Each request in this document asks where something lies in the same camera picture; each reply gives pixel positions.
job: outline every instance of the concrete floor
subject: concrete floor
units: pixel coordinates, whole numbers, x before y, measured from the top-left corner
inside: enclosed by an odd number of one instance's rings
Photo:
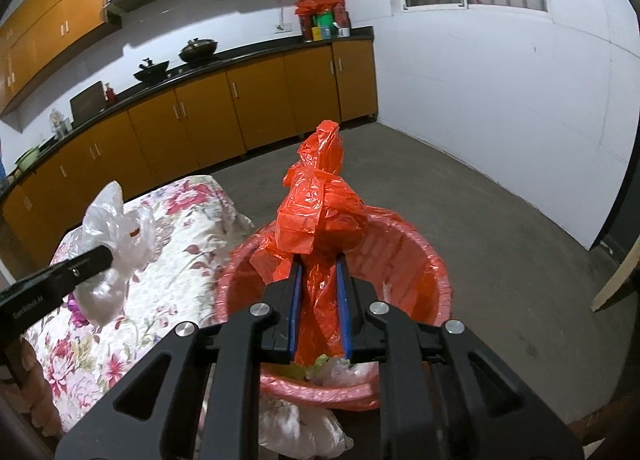
[[[591,313],[591,299],[615,270],[606,253],[587,252],[520,198],[402,133],[374,123],[341,135],[343,178],[365,203],[416,225],[444,259],[455,317],[565,422],[609,402],[628,369],[638,304],[632,292]],[[260,226],[286,194],[282,177],[297,148],[213,176]]]

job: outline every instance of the trash can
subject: trash can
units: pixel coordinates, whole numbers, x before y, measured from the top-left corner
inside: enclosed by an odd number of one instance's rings
[[[370,281],[379,299],[400,307],[412,319],[441,325],[450,317],[452,296],[444,262],[400,215],[370,206],[366,213],[364,239],[347,253],[351,275]],[[258,230],[232,253],[214,297],[214,316],[219,321],[261,299],[264,282],[249,259],[272,225]],[[377,373],[355,386],[328,388],[278,376],[263,364],[260,390],[306,406],[352,411],[379,406]]]

